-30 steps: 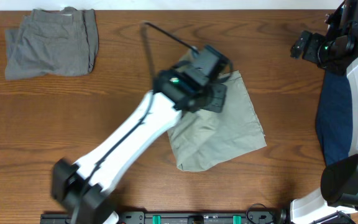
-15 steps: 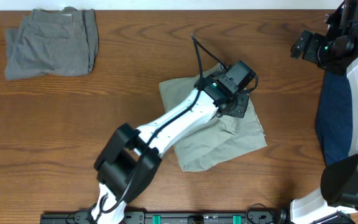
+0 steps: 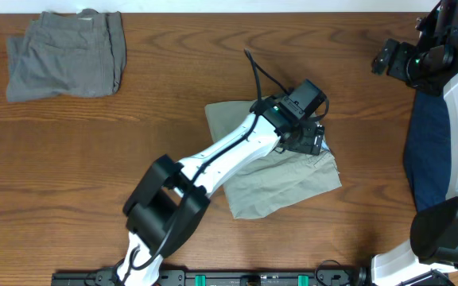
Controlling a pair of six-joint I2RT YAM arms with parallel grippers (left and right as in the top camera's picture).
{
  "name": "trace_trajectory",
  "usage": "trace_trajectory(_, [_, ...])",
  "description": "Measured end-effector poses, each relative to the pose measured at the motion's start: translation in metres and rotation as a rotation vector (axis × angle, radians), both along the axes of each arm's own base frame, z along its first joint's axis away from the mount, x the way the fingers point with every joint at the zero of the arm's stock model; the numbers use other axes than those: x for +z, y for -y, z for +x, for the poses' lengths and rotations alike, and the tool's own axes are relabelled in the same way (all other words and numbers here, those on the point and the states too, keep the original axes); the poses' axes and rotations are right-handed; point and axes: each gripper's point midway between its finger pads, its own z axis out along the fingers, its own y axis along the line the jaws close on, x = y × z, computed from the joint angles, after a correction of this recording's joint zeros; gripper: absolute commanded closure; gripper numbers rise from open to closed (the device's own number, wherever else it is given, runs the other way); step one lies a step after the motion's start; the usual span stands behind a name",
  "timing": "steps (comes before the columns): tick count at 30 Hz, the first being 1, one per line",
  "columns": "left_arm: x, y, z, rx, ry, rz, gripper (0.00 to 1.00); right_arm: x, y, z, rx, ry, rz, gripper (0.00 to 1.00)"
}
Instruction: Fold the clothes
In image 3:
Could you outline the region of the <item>khaki beige shorts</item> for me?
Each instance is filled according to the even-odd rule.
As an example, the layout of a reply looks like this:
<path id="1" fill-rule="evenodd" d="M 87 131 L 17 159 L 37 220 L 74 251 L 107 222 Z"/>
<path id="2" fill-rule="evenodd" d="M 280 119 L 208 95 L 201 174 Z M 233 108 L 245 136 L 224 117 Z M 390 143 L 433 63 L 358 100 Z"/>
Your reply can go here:
<path id="1" fill-rule="evenodd" d="M 257 219 L 341 187 L 336 159 L 326 143 L 317 156 L 273 151 L 223 184 L 236 219 Z"/>

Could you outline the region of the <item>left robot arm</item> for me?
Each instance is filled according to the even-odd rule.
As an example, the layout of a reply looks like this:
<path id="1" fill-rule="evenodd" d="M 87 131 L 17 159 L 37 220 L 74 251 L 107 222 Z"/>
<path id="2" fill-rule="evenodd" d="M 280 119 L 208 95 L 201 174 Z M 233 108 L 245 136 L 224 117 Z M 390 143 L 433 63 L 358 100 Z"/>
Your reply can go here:
<path id="1" fill-rule="evenodd" d="M 203 218 L 212 194 L 248 164 L 268 155 L 290 133 L 314 130 L 322 117 L 266 99 L 255 103 L 232 132 L 204 151 L 178 162 L 156 159 L 122 212 L 127 217 L 129 248 L 114 271 L 120 285 L 152 285 L 164 258 L 177 251 Z"/>

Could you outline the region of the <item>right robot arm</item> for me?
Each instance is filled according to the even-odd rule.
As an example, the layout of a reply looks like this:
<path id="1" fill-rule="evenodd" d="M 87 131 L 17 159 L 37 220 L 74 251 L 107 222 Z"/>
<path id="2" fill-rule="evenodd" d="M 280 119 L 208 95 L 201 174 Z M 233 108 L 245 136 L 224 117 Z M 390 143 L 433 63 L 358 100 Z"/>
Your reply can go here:
<path id="1" fill-rule="evenodd" d="M 404 167 L 417 208 L 409 238 L 372 258 L 373 285 L 447 285 L 458 271 L 458 1 L 416 28 L 416 44 L 389 39 L 372 64 L 416 92 Z"/>

